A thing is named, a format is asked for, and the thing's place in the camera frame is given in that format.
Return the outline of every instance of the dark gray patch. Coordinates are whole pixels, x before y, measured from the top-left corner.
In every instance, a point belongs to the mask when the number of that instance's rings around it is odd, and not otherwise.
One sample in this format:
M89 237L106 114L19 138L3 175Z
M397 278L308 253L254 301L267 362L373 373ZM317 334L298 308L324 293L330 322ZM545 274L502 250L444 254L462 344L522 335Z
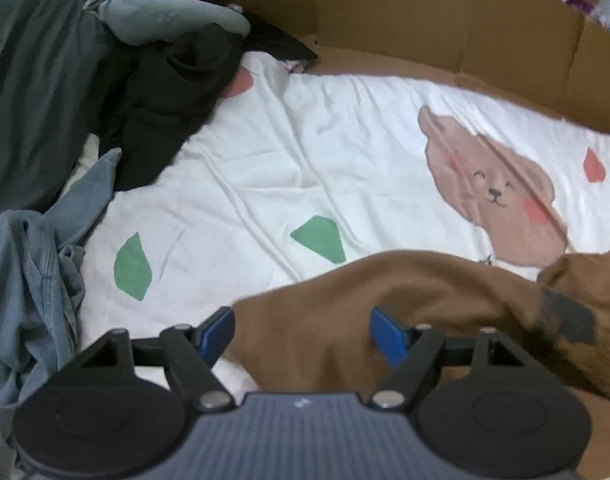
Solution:
M542 289L541 302L538 324L548 338L563 336L570 343L596 345L596 318L588 307L548 287Z

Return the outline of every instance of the metal screw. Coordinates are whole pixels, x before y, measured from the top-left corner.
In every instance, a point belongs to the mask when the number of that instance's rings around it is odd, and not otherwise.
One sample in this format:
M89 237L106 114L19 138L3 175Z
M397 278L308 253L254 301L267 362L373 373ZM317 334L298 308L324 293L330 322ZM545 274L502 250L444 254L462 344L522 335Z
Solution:
M373 394L371 400L383 410L393 410L405 403L405 396L396 390L383 390Z
M211 390L200 396L200 405L207 410L219 410L231 403L231 396L227 392Z

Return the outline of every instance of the bear mouth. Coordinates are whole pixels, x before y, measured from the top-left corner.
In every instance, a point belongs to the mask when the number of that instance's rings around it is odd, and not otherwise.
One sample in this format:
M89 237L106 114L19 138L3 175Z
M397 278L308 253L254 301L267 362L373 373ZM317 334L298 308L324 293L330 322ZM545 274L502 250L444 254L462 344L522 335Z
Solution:
M496 204L498 207L502 207L503 209L505 209L507 207L507 204L503 204L497 198L495 198L493 200L489 200L488 198L485 198L485 200L487 200L490 204Z

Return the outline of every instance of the white cloth with bear print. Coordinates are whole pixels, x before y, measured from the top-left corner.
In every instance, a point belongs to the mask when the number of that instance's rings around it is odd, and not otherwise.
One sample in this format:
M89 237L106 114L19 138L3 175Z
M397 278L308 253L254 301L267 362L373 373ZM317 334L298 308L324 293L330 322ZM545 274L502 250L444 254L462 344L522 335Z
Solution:
M535 279L532 265L565 246L610 249L610 136L427 81L289 74L260 53L243 67L174 163L118 193L88 241L86 345L116 326L141 337L198 324L380 251L456 254ZM253 387L230 364L215 370L238 398Z

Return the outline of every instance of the red leaf print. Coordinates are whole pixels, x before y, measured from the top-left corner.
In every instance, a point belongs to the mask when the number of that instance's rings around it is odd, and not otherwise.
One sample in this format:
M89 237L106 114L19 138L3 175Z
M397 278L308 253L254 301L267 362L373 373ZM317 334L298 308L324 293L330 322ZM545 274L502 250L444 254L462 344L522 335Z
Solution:
M585 176L587 177L587 180L591 184L605 181L605 177L607 176L605 167L603 166L596 153L594 153L594 150L592 150L591 148L587 149L587 155L585 156L585 162L582 164L582 168L585 171Z

